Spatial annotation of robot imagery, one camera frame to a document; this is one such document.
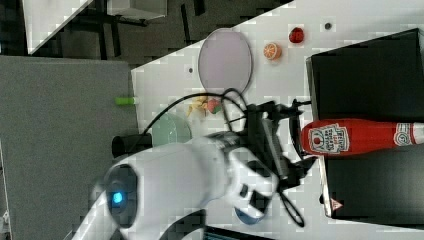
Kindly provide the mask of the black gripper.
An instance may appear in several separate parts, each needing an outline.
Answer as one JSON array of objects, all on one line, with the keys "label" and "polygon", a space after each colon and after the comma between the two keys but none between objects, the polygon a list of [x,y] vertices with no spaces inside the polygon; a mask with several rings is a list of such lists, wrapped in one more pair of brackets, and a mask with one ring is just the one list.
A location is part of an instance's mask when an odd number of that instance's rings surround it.
[{"label": "black gripper", "polygon": [[311,105],[311,101],[292,101],[292,107],[269,101],[260,105],[247,106],[246,129],[253,151],[261,162],[277,176],[283,189],[294,188],[300,184],[312,168],[317,156],[309,156],[292,163],[283,155],[283,149],[277,136],[279,122],[303,114],[302,106]]}]

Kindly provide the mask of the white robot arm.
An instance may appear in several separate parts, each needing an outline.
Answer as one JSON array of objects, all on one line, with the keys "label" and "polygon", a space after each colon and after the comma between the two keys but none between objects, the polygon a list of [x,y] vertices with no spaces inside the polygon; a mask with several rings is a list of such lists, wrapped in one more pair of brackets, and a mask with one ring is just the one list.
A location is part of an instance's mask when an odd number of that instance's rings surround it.
[{"label": "white robot arm", "polygon": [[299,185],[315,159],[291,162],[277,132],[302,104],[250,104],[240,131],[220,131],[140,151],[113,165],[70,240],[184,240],[206,226],[206,207],[226,202],[245,224],[261,221],[273,197]]}]

